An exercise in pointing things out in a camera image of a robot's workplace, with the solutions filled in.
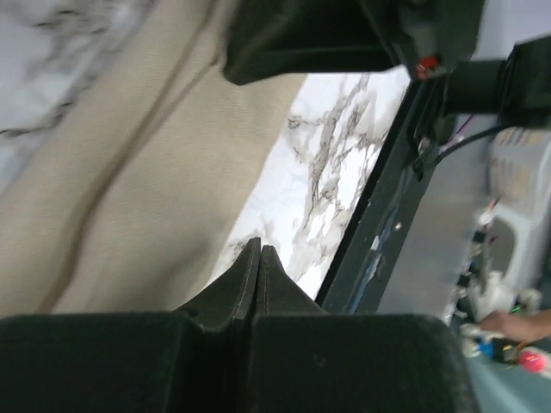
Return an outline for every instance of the beige cloth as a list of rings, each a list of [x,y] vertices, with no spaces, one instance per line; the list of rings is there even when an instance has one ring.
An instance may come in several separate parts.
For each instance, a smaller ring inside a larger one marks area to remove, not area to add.
[[[0,201],[0,316],[169,310],[204,287],[304,79],[222,77],[234,4],[158,0]]]

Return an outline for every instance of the person's arm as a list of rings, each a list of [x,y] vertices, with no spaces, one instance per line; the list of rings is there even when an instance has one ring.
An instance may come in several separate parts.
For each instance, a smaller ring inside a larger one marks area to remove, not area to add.
[[[495,311],[480,322],[480,328],[500,332],[518,342],[535,342],[551,336],[551,310],[527,317]]]

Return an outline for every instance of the black cable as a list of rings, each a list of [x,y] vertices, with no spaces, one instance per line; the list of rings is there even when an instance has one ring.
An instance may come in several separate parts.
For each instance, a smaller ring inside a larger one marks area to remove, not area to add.
[[[482,131],[482,132],[479,132],[479,133],[476,133],[475,135],[472,135],[472,136],[469,136],[468,138],[464,138],[464,140],[462,140],[461,142],[458,142],[456,143],[455,145],[453,146],[450,146],[448,149],[446,149],[445,151],[442,151],[434,160],[434,166],[437,166],[440,162],[442,162],[442,160],[444,160],[446,157],[448,157],[449,155],[451,155],[452,153],[454,153],[455,151],[458,151],[460,150],[461,148],[467,146],[468,144],[476,141],[476,140],[480,140],[480,139],[483,139],[483,138],[486,138],[490,135],[495,135],[496,133],[500,133],[501,131],[503,131],[504,129],[507,129],[509,127],[509,125],[499,125],[499,126],[494,126],[494,127],[491,127],[489,129],[486,129],[485,131]]]

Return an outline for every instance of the wire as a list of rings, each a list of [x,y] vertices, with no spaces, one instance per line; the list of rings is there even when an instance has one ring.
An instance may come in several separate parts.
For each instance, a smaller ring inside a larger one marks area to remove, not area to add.
[[[482,131],[480,133],[476,133],[475,135],[469,136],[468,138],[464,138],[464,140],[458,142],[457,144],[455,144],[455,145],[449,147],[448,149],[446,149],[445,151],[441,152],[440,155],[438,155],[436,157],[436,159],[434,160],[434,166],[437,166],[446,157],[448,157],[449,155],[451,155],[455,151],[458,151],[461,148],[467,146],[468,144],[473,143],[476,140],[486,138],[487,136],[495,135],[496,133],[500,133],[501,131],[503,131],[504,129],[506,129],[508,127],[509,126],[505,126],[505,125],[495,126],[495,127],[491,127],[489,129],[486,129],[485,131]]]

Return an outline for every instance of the marble table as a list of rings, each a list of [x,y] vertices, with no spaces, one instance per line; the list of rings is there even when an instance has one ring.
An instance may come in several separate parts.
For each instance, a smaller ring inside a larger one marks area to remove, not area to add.
[[[0,0],[0,196],[154,0]],[[309,75],[215,265],[250,237],[315,297],[409,83],[406,72]]]

